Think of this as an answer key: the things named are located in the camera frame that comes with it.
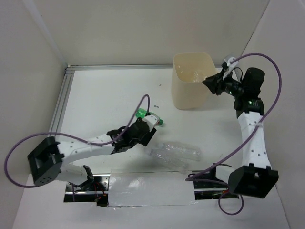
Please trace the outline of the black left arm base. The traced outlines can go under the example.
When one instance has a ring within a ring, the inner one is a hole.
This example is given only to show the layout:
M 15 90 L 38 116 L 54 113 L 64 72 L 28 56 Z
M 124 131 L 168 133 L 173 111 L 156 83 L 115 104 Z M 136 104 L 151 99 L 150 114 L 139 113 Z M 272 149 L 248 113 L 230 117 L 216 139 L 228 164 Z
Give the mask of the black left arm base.
M 67 183 L 64 203 L 95 203 L 99 207 L 107 207 L 110 174 L 94 175 L 88 166 L 85 169 L 85 178 L 80 185 Z

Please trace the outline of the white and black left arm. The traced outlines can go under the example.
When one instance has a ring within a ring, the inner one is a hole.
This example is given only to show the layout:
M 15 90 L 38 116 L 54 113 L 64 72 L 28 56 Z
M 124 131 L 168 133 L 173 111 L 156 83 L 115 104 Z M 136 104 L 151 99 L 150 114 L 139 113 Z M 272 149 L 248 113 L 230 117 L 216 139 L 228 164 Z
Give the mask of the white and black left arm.
M 156 132 L 159 118 L 138 118 L 130 127 L 121 127 L 88 141 L 58 142 L 45 138 L 28 155 L 34 185 L 43 186 L 54 180 L 69 182 L 80 190 L 89 190 L 95 179 L 89 166 L 73 162 L 93 157 L 126 152 L 135 145 L 147 146 Z

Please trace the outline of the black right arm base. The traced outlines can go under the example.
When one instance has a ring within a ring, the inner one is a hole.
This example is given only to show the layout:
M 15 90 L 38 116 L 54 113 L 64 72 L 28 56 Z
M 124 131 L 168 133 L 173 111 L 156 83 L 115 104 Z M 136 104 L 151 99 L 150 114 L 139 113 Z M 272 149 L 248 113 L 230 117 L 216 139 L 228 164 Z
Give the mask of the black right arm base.
M 224 181 L 216 178 L 216 168 L 206 172 L 193 181 L 195 200 L 218 199 L 228 191 Z

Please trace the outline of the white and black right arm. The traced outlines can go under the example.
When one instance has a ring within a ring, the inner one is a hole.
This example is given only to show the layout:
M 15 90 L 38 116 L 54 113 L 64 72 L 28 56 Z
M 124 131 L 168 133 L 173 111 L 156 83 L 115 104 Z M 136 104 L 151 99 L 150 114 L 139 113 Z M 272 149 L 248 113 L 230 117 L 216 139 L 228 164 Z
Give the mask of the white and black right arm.
M 203 84 L 215 95 L 223 92 L 234 97 L 234 109 L 242 132 L 242 165 L 238 169 L 219 164 L 208 175 L 208 182 L 219 187 L 228 184 L 233 194 L 265 198 L 279 179 L 278 171 L 271 168 L 267 156 L 263 123 L 264 103 L 259 98 L 264 82 L 264 71 L 248 68 L 244 77 L 237 81 L 224 70 L 207 77 Z

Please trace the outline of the clear bottle white cap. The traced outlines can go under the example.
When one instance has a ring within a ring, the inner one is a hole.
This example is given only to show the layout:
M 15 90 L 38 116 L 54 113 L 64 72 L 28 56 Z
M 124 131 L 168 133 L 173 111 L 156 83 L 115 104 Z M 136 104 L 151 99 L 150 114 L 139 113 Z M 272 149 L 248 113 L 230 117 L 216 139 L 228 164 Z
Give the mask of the clear bottle white cap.
M 183 159 L 188 159 L 192 161 L 201 160 L 201 150 L 200 148 L 184 144 L 180 142 L 164 142 L 160 144 L 160 147 L 168 152 L 172 152 Z
M 170 170 L 184 173 L 188 168 L 188 162 L 176 152 L 153 148 L 149 155 L 155 163 Z

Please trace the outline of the green plastic bottle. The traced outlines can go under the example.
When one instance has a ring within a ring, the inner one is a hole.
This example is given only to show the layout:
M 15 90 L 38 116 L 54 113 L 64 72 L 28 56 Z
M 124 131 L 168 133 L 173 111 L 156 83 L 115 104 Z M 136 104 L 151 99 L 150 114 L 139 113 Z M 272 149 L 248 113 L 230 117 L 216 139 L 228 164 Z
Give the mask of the green plastic bottle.
M 146 114 L 147 114 L 147 111 L 146 111 L 145 109 L 139 108 L 139 109 L 137 110 L 137 113 L 136 113 L 135 116 L 136 116 L 137 118 L 144 118 L 144 117 L 146 116 Z M 162 126 L 162 125 L 163 125 L 163 120 L 159 118 L 159 122 L 158 122 L 157 125 Z

